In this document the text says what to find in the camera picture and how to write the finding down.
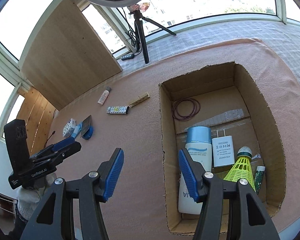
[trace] blue gripper pad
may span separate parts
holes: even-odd
[[[197,202],[199,201],[199,192],[197,187],[198,181],[195,178],[195,175],[190,167],[189,161],[187,160],[183,150],[179,150],[178,159],[179,159],[179,167],[180,170],[182,171],[183,178],[185,179],[189,195],[194,199],[195,202]]]
[[[73,137],[68,137],[66,139],[63,139],[62,141],[56,143],[53,148],[52,148],[52,151],[56,152],[60,149],[62,149],[63,147],[66,147],[68,146],[69,144],[72,144],[74,143],[74,138]]]
[[[108,201],[113,195],[115,185],[117,184],[123,166],[123,160],[123,150],[120,150],[105,181],[105,191],[103,193],[103,199],[105,201]]]

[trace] black cable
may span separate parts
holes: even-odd
[[[44,144],[44,147],[43,147],[43,148],[45,148],[45,147],[46,147],[46,145],[47,145],[47,142],[49,141],[49,139],[51,138],[51,136],[52,136],[52,135],[54,135],[54,133],[55,133],[55,132],[56,132],[56,131],[53,131],[53,132],[52,132],[52,134],[50,135],[50,137],[47,139],[46,143]]]
[[[121,8],[122,9],[122,11],[123,11],[123,13],[124,13],[124,19],[125,19],[125,21],[127,22],[127,24],[128,24],[128,27],[129,27],[129,30],[128,30],[128,32],[125,32],[128,36],[129,36],[129,38],[126,40],[126,41],[129,41],[130,40],[130,43],[131,43],[131,45],[132,45],[132,47],[136,47],[136,45],[137,45],[137,43],[139,44],[139,46],[140,46],[140,52],[138,53],[138,54],[135,54],[135,56],[138,56],[138,55],[140,55],[140,53],[142,52],[142,46],[141,46],[141,42],[140,42],[140,40],[139,40],[139,38],[137,38],[137,35],[136,35],[136,32],[138,31],[138,30],[133,30],[132,29],[132,27],[131,27],[131,25],[129,24],[129,22],[128,22],[128,19],[127,19],[127,15],[126,15],[126,12],[124,11],[124,9],[123,8]]]
[[[179,104],[184,101],[190,101],[193,104],[193,108],[192,108],[192,111],[190,114],[181,115],[178,112]],[[184,98],[184,99],[180,99],[177,102],[175,102],[175,104],[172,107],[172,116],[174,119],[177,119],[179,121],[184,121],[184,120],[188,120],[188,119],[194,117],[197,113],[199,113],[200,109],[201,109],[201,105],[200,105],[199,101],[197,101],[196,99],[193,99],[193,98]]]

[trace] wooden board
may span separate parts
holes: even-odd
[[[17,119],[26,122],[28,150],[32,155],[44,148],[56,108],[34,88],[24,96]]]
[[[46,143],[49,136],[54,110],[55,107],[48,102],[43,112],[42,118],[38,126],[37,133],[34,138],[34,143],[31,151],[33,154],[39,152],[44,148],[44,144]]]
[[[29,41],[21,72],[58,110],[122,71],[72,0],[60,2]]]

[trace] power adapter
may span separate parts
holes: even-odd
[[[232,136],[226,136],[224,129],[223,133],[224,136],[219,137],[217,130],[217,138],[212,139],[214,167],[221,167],[234,164]]]
[[[128,55],[124,55],[121,57],[121,60],[127,60],[127,59],[133,59],[134,58],[134,54],[128,54]]]

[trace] small white bottle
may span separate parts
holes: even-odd
[[[205,126],[194,126],[187,131],[186,149],[192,159],[200,162],[205,171],[211,171],[212,168],[212,141],[211,129]],[[181,173],[179,188],[178,210],[180,213],[199,215],[202,203],[196,203],[189,196],[185,179]]]
[[[106,101],[106,99],[107,99],[110,91],[111,91],[111,87],[107,87],[106,90],[101,95],[101,97],[100,97],[100,99],[98,101],[98,104],[100,104],[100,105],[104,104],[104,102]]]

